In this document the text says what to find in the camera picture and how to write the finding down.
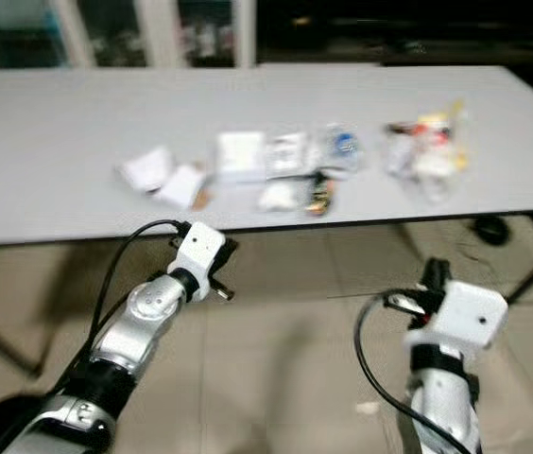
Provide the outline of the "clear plastic bag of trash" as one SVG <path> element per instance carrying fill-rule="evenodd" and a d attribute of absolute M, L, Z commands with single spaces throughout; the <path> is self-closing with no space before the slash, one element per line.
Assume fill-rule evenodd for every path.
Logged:
<path fill-rule="evenodd" d="M 451 198 L 469 163 L 457 142 L 464 107 L 458 98 L 443 110 L 386 124 L 385 173 L 429 203 Z"/>

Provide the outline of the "small black round object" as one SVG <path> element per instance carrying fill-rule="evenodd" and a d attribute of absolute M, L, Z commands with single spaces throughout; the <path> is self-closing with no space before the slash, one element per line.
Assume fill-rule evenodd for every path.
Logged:
<path fill-rule="evenodd" d="M 512 230 L 504 217 L 484 216 L 474 218 L 470 231 L 475 238 L 491 247 L 503 247 L 512 239 Z"/>

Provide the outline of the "white folded paper napkin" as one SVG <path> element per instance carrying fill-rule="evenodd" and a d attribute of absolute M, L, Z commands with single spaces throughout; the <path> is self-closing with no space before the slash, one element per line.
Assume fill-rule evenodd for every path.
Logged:
<path fill-rule="evenodd" d="M 209 173 L 197 165 L 180 165 L 151 198 L 180 209 L 190 209 L 197 202 Z"/>

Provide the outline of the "dark snack wrapper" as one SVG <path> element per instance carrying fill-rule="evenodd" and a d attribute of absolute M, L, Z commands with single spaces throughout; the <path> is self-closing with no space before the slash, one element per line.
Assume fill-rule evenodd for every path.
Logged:
<path fill-rule="evenodd" d="M 305 204 L 304 211 L 311 217 L 326 216 L 333 204 L 335 194 L 335 178 L 328 176 L 323 170 L 314 174 L 311 181 L 308 203 Z"/>

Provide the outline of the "white cardboard box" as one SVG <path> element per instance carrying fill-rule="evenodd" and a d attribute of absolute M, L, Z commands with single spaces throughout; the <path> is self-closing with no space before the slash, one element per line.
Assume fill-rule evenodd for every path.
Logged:
<path fill-rule="evenodd" d="M 217 178 L 229 184 L 260 183 L 267 180 L 262 132 L 221 132 L 217 135 Z"/>

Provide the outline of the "clear plastic packaging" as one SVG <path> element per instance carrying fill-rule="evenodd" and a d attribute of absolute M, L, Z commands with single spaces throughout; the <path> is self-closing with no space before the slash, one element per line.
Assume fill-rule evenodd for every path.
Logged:
<path fill-rule="evenodd" d="M 313 169 L 310 135 L 296 132 L 276 135 L 266 144 L 264 164 L 270 179 L 305 176 Z"/>

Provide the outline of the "clear bag with blue label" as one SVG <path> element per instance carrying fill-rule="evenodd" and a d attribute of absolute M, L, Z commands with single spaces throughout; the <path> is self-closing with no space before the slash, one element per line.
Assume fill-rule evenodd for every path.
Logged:
<path fill-rule="evenodd" d="M 365 165 L 360 138 L 341 124 L 328 124 L 316 135 L 316 169 L 324 177 L 348 179 Z"/>

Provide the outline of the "white glass door cabinet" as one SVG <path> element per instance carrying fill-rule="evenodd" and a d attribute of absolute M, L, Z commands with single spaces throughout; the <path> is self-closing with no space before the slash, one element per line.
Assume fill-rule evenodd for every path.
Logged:
<path fill-rule="evenodd" d="M 261 0 L 46 0 L 69 66 L 248 69 Z"/>

